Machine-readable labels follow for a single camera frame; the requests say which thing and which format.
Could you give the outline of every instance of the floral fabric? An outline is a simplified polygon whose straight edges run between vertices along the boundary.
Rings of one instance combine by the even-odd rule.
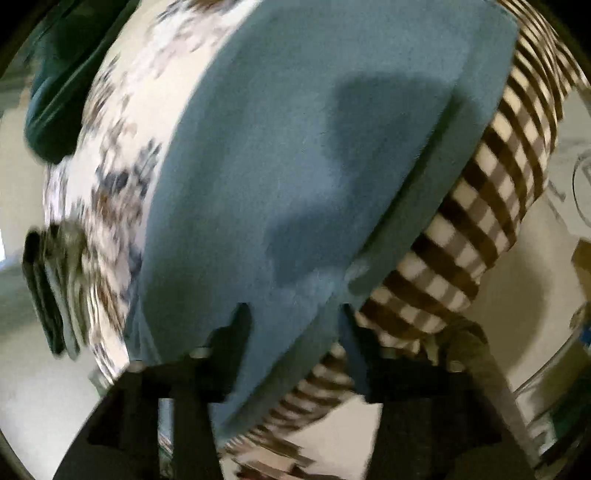
[[[144,0],[95,77],[76,152],[48,171],[46,221],[78,220],[88,238],[89,345],[111,381],[128,363],[129,291],[176,122],[215,51],[257,3],[204,11],[191,0]]]

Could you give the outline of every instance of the checkered cloth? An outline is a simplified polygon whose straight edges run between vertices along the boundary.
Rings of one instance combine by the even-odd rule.
[[[390,348],[417,351],[478,294],[482,274],[517,240],[547,184],[563,102],[588,89],[552,26],[523,0],[498,0],[520,24],[513,68],[498,110],[428,228],[356,313]],[[321,419],[353,395],[344,349],[334,344],[308,376],[262,419],[226,444],[237,454]]]

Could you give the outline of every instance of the dark green cloth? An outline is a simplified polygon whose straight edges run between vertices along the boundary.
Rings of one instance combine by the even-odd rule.
[[[31,293],[37,318],[47,338],[49,350],[53,355],[59,356],[65,349],[63,321],[47,279],[41,259],[42,251],[43,234],[35,230],[29,231],[22,255],[22,272]]]
[[[64,0],[44,19],[35,55],[25,137],[43,160],[58,164],[76,149],[93,79],[139,0]]]

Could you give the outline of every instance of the clothing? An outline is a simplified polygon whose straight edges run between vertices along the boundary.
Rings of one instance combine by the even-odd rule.
[[[89,291],[82,268],[85,247],[79,225],[63,222],[43,232],[29,232],[23,256],[23,271],[50,349],[55,355],[65,349],[72,360],[88,343]]]
[[[63,324],[57,302],[51,291],[42,256],[42,237],[37,231],[29,231],[22,255],[22,271],[33,299],[37,318],[41,322],[49,350],[61,355],[65,349]]]
[[[25,138],[46,162],[57,164],[76,149],[92,81],[138,2],[62,0],[44,19]]]
[[[531,5],[552,25],[585,76],[591,77],[591,41],[581,4],[575,0],[531,0]]]
[[[111,382],[128,363],[122,326],[162,160],[203,72],[252,4],[200,11],[188,0],[144,0],[100,69],[74,156],[48,177],[48,219],[79,219],[87,235],[95,305],[90,342]],[[515,13],[521,30],[497,113],[429,226],[356,314],[389,348],[417,351],[471,304],[482,274],[514,244],[544,189],[565,97],[574,87],[589,88],[577,60],[528,3],[501,5]],[[226,448],[248,450],[285,436],[351,396],[342,348],[333,345]],[[162,442],[169,437],[161,432]]]
[[[262,2],[208,68],[163,162],[130,357],[172,361],[247,302],[241,375],[212,422],[221,438],[256,422],[336,340],[339,304],[361,306],[428,224],[495,111],[516,34],[480,0],[459,12],[429,0]],[[367,246],[370,235],[388,247]],[[369,271],[352,289],[364,245]],[[260,413],[242,417],[265,382]]]
[[[416,351],[420,339],[443,330],[470,305],[482,274],[513,246],[526,211],[543,192],[564,99],[574,87],[589,89],[576,60],[538,12],[523,0],[499,3],[518,19],[520,32],[497,113],[429,227],[356,313],[359,324],[376,330],[390,348]],[[226,449],[234,454],[285,436],[351,396],[345,353],[335,344]]]
[[[35,26],[59,0],[34,0],[11,5],[10,16],[4,17],[0,33],[0,77],[2,77],[20,48],[27,43]]]

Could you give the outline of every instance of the blue towel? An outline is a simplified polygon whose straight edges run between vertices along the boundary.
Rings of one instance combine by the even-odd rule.
[[[264,0],[219,53],[156,186],[132,358],[254,330],[217,439],[318,363],[428,225],[501,98],[517,26],[483,0]]]

